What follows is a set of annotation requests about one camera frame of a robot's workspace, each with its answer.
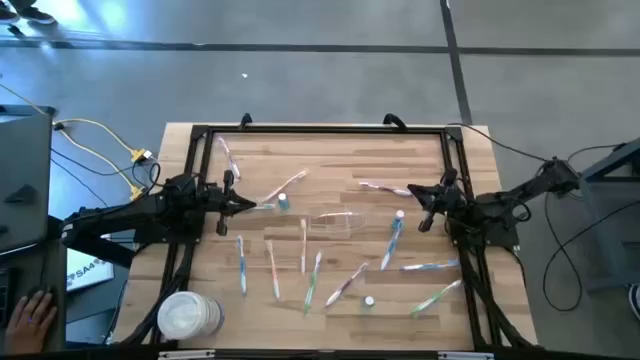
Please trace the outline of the purple toothbrush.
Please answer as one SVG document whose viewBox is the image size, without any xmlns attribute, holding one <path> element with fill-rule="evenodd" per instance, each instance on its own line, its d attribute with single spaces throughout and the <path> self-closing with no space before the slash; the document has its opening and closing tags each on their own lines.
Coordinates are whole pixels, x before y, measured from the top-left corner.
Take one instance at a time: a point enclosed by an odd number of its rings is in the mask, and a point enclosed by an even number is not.
<svg viewBox="0 0 640 360">
<path fill-rule="evenodd" d="M 359 185 L 365 188 L 375 189 L 379 191 L 393 193 L 398 196 L 411 197 L 412 193 L 406 188 L 392 187 L 382 184 L 374 184 L 370 182 L 359 182 Z"/>
<path fill-rule="evenodd" d="M 345 280 L 326 300 L 325 307 L 331 307 L 341 296 L 342 294 L 352 285 L 352 283 L 368 268 L 369 263 L 362 263 L 358 269 L 347 279 Z"/>
<path fill-rule="evenodd" d="M 235 158 L 234 158 L 233 154 L 231 153 L 231 150 L 230 150 L 230 148 L 228 146 L 228 143 L 221 136 L 218 136 L 217 140 L 220 143 L 220 145 L 222 146 L 222 150 L 223 150 L 224 154 L 226 155 L 226 157 L 228 159 L 230 170 L 232 171 L 232 173 L 235 176 L 235 178 L 240 180 L 241 179 L 240 169 L 238 167 L 237 162 L 235 161 Z"/>
</svg>

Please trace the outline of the grey monitor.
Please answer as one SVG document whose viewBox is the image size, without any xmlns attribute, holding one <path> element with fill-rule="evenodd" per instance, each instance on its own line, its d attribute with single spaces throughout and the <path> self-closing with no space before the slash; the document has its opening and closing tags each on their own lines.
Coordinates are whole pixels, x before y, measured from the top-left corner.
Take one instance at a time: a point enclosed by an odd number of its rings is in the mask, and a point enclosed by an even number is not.
<svg viewBox="0 0 640 360">
<path fill-rule="evenodd" d="M 0 123 L 0 253 L 47 234 L 51 136 L 48 115 Z"/>
</svg>

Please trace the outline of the black aluminium table frame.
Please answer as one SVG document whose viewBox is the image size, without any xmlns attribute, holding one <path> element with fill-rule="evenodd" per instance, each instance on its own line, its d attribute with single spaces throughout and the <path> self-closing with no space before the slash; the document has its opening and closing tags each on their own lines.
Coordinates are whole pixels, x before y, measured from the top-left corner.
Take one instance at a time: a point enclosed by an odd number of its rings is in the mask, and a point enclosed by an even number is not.
<svg viewBox="0 0 640 360">
<path fill-rule="evenodd" d="M 208 216 L 195 249 L 188 287 L 218 301 L 221 330 L 187 341 L 188 347 L 221 349 L 470 350 L 476 340 L 505 344 L 506 337 L 481 302 L 467 304 L 464 288 L 451 290 L 417 317 L 418 304 L 460 279 L 458 268 L 400 271 L 401 266 L 445 263 L 457 248 L 441 219 L 427 233 L 418 230 L 423 213 L 416 200 L 365 188 L 359 182 L 392 187 L 432 185 L 447 167 L 459 171 L 474 195 L 500 189 L 494 151 L 484 126 L 475 129 L 416 126 L 399 131 L 382 126 L 287 125 L 215 130 L 237 159 L 236 188 L 259 199 L 307 168 L 309 174 L 284 191 L 287 211 L 254 211 L 231 219 L 229 233 L 215 232 Z M 307 230 L 306 273 L 300 271 L 300 219 L 321 209 L 366 214 L 366 225 L 349 238 Z M 380 270 L 397 210 L 404 229 L 387 268 Z M 244 239 L 247 295 L 240 287 L 236 237 Z M 274 297 L 266 248 L 271 240 L 281 299 Z M 322 251 L 308 314 L 303 314 L 315 257 Z M 329 308 L 330 295 L 364 263 L 369 266 Z M 375 305 L 363 309 L 361 299 Z"/>
</svg>

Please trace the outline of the clear acrylic organizer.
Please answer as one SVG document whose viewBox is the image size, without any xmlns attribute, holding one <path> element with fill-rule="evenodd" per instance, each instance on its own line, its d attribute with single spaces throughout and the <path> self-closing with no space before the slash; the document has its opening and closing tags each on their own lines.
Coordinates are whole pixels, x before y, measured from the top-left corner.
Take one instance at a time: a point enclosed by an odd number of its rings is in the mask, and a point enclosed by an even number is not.
<svg viewBox="0 0 640 360">
<path fill-rule="evenodd" d="M 349 238 L 366 225 L 367 216 L 351 209 L 321 209 L 306 217 L 307 230 L 317 236 Z"/>
</svg>

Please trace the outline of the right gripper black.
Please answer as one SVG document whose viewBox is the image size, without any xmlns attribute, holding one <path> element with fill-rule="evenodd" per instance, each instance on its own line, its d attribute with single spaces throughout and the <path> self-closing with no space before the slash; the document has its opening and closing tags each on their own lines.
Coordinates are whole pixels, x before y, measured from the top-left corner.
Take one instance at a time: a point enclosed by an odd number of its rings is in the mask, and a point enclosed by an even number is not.
<svg viewBox="0 0 640 360">
<path fill-rule="evenodd" d="M 418 227 L 420 232 L 428 232 L 431 229 L 435 214 L 444 215 L 447 211 L 460 206 L 461 192 L 456 186 L 456 177 L 457 170 L 450 168 L 444 172 L 437 185 L 407 185 L 407 189 L 426 212 L 425 219 Z"/>
</svg>

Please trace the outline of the dark grey desk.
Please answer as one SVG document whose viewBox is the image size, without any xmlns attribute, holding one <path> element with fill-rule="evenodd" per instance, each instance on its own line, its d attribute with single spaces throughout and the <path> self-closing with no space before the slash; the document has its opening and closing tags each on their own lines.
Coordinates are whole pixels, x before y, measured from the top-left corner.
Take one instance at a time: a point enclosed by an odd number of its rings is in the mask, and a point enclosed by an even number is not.
<svg viewBox="0 0 640 360">
<path fill-rule="evenodd" d="M 31 287 L 48 284 L 57 289 L 56 301 L 52 301 L 52 304 L 57 307 L 57 313 L 44 342 L 45 353 L 65 349 L 66 258 L 66 248 L 57 241 L 0 254 L 0 268 L 12 270 L 10 317 L 19 299 L 25 296 Z M 7 325 L 0 328 L 0 353 L 4 353 L 6 327 Z"/>
</svg>

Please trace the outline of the black computer mouse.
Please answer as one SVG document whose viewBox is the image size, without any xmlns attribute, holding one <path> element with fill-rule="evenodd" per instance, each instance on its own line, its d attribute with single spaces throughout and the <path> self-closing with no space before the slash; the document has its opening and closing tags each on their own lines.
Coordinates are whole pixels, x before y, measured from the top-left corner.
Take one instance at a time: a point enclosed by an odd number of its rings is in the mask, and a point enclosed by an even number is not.
<svg viewBox="0 0 640 360">
<path fill-rule="evenodd" d="M 25 294 L 27 298 L 32 298 L 37 292 L 42 292 L 44 295 L 50 294 L 52 301 L 56 301 L 57 289 L 55 286 L 49 286 L 48 284 L 39 284 L 31 287 Z"/>
</svg>

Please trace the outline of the black keyboard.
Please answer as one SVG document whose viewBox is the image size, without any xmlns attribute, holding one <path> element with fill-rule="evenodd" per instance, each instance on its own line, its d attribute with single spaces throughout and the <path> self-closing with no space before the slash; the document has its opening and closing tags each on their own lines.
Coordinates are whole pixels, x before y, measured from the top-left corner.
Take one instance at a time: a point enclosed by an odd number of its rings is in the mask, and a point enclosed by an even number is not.
<svg viewBox="0 0 640 360">
<path fill-rule="evenodd" d="M 9 321 L 9 307 L 12 291 L 12 270 L 0 268 L 0 328 L 4 328 Z"/>
</svg>

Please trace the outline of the blue toothbrush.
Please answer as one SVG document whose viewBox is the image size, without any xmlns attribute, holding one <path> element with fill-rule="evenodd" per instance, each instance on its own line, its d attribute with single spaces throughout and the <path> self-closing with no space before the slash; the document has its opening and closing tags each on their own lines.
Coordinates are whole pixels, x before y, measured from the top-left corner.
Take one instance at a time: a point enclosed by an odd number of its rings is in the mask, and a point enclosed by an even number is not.
<svg viewBox="0 0 640 360">
<path fill-rule="evenodd" d="M 246 257 L 244 253 L 244 239 L 241 235 L 236 237 L 236 245 L 239 253 L 240 287 L 242 296 L 247 295 Z"/>
<path fill-rule="evenodd" d="M 390 259 L 391 259 L 392 255 L 393 255 L 393 253 L 394 253 L 394 251 L 396 249 L 396 245 L 397 245 L 398 239 L 399 239 L 403 229 L 404 229 L 404 222 L 403 221 L 399 221 L 395 225 L 392 226 L 393 232 L 392 232 L 391 238 L 389 240 L 387 250 L 386 250 L 386 252 L 385 252 L 385 254 L 384 254 L 383 258 L 382 258 L 381 264 L 380 264 L 380 270 L 381 271 L 384 271 L 387 268 L 387 266 L 388 266 L 388 264 L 390 262 Z"/>
<path fill-rule="evenodd" d="M 400 267 L 400 271 L 411 272 L 411 271 L 427 271 L 427 270 L 441 270 L 454 268 L 459 266 L 460 263 L 457 259 L 448 260 L 445 263 L 425 263 L 425 264 L 414 264 L 414 265 L 405 265 Z"/>
</svg>

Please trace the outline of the silver bracket strip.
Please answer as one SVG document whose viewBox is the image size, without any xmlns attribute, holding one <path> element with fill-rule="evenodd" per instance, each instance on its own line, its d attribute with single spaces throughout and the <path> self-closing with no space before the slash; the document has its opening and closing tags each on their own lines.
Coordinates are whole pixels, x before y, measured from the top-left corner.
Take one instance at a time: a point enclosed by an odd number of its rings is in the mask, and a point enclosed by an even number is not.
<svg viewBox="0 0 640 360">
<path fill-rule="evenodd" d="M 215 356 L 213 349 L 163 351 L 158 353 L 157 360 L 207 360 Z"/>
<path fill-rule="evenodd" d="M 493 353 L 440 351 L 438 360 L 495 360 Z"/>
</svg>

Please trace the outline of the person's hand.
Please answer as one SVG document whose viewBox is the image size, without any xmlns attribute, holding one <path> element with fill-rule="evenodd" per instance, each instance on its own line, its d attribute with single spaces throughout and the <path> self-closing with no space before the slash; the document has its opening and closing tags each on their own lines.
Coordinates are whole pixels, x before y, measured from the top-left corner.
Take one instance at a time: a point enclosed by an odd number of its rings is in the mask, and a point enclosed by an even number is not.
<svg viewBox="0 0 640 360">
<path fill-rule="evenodd" d="M 5 333 L 5 353 L 24 355 L 40 353 L 57 307 L 52 304 L 53 294 L 38 290 L 19 299 Z"/>
</svg>

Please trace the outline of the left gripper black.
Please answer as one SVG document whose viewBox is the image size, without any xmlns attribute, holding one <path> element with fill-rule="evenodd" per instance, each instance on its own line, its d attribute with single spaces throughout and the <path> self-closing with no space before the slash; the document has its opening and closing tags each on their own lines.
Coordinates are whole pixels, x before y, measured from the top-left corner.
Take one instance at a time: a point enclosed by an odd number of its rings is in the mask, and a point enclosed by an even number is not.
<svg viewBox="0 0 640 360">
<path fill-rule="evenodd" d="M 223 174 L 223 185 L 218 186 L 216 183 L 205 183 L 204 209 L 206 212 L 219 213 L 219 219 L 216 223 L 216 233 L 220 236 L 226 236 L 228 232 L 227 220 L 233 215 L 252 210 L 256 207 L 253 200 L 249 200 L 236 192 L 233 192 L 233 201 L 238 203 L 234 207 L 230 202 L 231 190 L 234 184 L 234 174 L 231 170 L 225 170 Z"/>
</svg>

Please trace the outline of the white printed box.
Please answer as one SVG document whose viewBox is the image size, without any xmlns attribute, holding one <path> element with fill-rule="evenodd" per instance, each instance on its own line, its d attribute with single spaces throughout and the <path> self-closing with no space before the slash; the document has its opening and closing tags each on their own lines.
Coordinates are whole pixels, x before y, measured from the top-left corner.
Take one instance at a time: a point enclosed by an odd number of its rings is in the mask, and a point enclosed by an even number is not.
<svg viewBox="0 0 640 360">
<path fill-rule="evenodd" d="M 68 293 L 114 279 L 114 268 L 109 262 L 68 249 L 66 291 Z"/>
</svg>

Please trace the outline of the grey metal cart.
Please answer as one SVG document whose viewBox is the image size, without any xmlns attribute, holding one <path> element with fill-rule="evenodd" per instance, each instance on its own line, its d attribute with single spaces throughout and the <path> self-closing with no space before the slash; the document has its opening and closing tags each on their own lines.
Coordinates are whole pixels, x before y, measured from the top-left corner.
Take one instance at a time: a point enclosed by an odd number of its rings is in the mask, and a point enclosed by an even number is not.
<svg viewBox="0 0 640 360">
<path fill-rule="evenodd" d="M 586 168 L 579 186 L 594 221 L 601 270 L 590 292 L 640 282 L 640 175 L 624 171 L 640 161 L 640 137 Z"/>
</svg>

